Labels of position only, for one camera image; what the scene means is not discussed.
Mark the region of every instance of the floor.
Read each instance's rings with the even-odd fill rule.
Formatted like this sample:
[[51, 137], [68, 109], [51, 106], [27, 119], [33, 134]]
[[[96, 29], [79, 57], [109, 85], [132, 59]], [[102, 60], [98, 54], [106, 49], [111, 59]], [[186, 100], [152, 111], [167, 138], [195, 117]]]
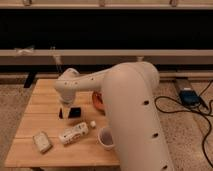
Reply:
[[[30, 169], [4, 168], [3, 163], [12, 143], [21, 115], [27, 105], [34, 85], [29, 89], [23, 88], [23, 78], [13, 81], [0, 77], [0, 171], [30, 171]], [[208, 82], [193, 83], [199, 93]], [[163, 82], [154, 93], [155, 96], [167, 95], [177, 98], [173, 83]], [[206, 101], [213, 99], [213, 86], [203, 95]], [[168, 101], [159, 105], [164, 110], [174, 110], [180, 107]], [[162, 114], [159, 112], [161, 124], [165, 133], [170, 154], [177, 171], [210, 171], [212, 170], [203, 156], [201, 140], [206, 131], [206, 122], [197, 115], [190, 113]], [[213, 159], [213, 135], [206, 144], [208, 155]], [[94, 168], [48, 168], [47, 171], [94, 171]], [[119, 171], [118, 167], [95, 168], [96, 171]]]

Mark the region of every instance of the hole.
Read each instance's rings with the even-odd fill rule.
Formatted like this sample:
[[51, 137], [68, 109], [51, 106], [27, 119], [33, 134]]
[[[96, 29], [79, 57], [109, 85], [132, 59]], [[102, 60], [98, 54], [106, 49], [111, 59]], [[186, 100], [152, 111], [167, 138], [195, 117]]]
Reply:
[[168, 168], [168, 166], [165, 165], [165, 166], [162, 168], [162, 170], [166, 170], [167, 168]]
[[152, 138], [157, 138], [158, 136], [159, 136], [159, 134], [155, 133], [155, 134], [152, 135]]
[[144, 104], [144, 105], [148, 105], [148, 104], [149, 104], [149, 100], [145, 100], [145, 101], [143, 102], [143, 104]]

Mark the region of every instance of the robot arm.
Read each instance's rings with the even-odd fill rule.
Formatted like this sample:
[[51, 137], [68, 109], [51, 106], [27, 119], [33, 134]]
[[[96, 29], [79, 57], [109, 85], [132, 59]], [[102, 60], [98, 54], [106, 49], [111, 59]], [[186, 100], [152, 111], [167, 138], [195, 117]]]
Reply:
[[63, 102], [72, 102], [75, 91], [101, 90], [122, 171], [174, 170], [153, 100], [159, 82], [153, 65], [124, 63], [87, 76], [65, 75], [55, 86]]
[[60, 101], [71, 105], [75, 100], [76, 91], [100, 91], [101, 83], [108, 71], [109, 69], [79, 76], [75, 69], [67, 69], [55, 83], [55, 89], [60, 94]]

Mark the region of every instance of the white cup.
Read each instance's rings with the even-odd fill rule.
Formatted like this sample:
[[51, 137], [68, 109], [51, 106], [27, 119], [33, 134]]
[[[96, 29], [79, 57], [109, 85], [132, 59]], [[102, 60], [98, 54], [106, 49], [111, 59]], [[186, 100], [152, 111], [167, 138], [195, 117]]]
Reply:
[[98, 141], [105, 150], [111, 150], [114, 148], [112, 135], [109, 127], [103, 127], [98, 133]]

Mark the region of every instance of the black cable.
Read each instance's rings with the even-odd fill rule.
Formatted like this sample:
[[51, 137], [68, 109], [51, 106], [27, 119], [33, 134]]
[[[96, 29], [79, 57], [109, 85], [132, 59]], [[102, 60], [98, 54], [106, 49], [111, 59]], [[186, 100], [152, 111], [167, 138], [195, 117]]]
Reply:
[[[209, 82], [209, 84], [206, 86], [206, 88], [204, 88], [204, 89], [201, 91], [201, 93], [199, 94], [199, 97], [201, 97], [201, 96], [207, 91], [207, 89], [211, 86], [212, 83], [213, 83], [213, 80], [211, 80], [211, 81]], [[186, 108], [187, 110], [186, 110], [186, 109], [185, 109], [185, 110], [183, 110], [183, 109], [182, 109], [182, 110], [175, 110], [175, 111], [165, 111], [165, 110], [162, 110], [162, 109], [157, 105], [157, 101], [160, 100], [160, 99], [169, 99], [169, 100], [171, 100], [171, 101], [177, 103], [178, 105], [180, 105], [180, 106]], [[203, 154], [204, 154], [204, 156], [205, 156], [207, 162], [208, 162], [209, 165], [213, 168], [213, 163], [212, 163], [211, 160], [209, 159], [209, 157], [208, 157], [208, 155], [207, 155], [207, 152], [206, 152], [206, 149], [205, 149], [205, 143], [206, 143], [206, 141], [207, 141], [207, 139], [208, 139], [208, 136], [209, 136], [209, 135], [211, 134], [211, 132], [212, 132], [212, 124], [211, 124], [210, 120], [208, 119], [208, 117], [213, 117], [213, 115], [211, 115], [211, 114], [212, 114], [213, 99], [209, 101], [209, 104], [208, 104], [208, 107], [209, 107], [208, 109], [209, 109], [209, 110], [208, 110], [207, 113], [205, 113], [205, 112], [203, 112], [203, 111], [200, 110], [199, 107], [201, 106], [201, 103], [198, 104], [197, 106], [195, 106], [195, 107], [192, 108], [192, 107], [189, 107], [189, 106], [184, 106], [184, 105], [182, 105], [182, 103], [179, 102], [178, 100], [175, 100], [175, 99], [173, 99], [173, 98], [171, 98], [171, 97], [168, 97], [168, 96], [158, 96], [158, 97], [155, 98], [155, 101], [154, 101], [154, 102], [155, 102], [156, 108], [157, 108], [160, 112], [162, 112], [162, 113], [172, 114], [172, 113], [180, 113], [180, 112], [190, 112], [190, 113], [195, 113], [195, 114], [197, 114], [197, 115], [203, 117], [203, 118], [207, 121], [207, 123], [208, 123], [208, 131], [207, 131], [207, 133], [204, 135], [203, 140], [202, 140], [202, 151], [203, 151]]]

